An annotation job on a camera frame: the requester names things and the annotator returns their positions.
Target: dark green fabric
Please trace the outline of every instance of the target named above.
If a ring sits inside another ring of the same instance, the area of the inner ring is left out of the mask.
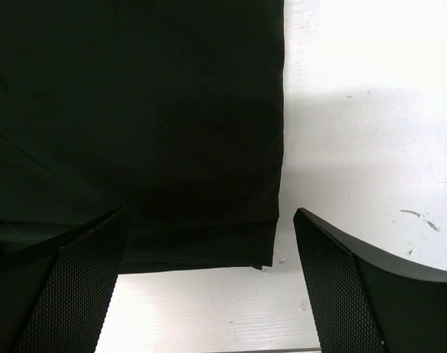
[[[0,240],[126,205],[125,272],[270,265],[282,19],[279,0],[0,0]]]

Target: white table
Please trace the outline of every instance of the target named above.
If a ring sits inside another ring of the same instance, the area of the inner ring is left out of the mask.
[[[286,0],[285,17],[274,267],[121,276],[97,352],[315,350],[298,207],[447,269],[447,1]]]

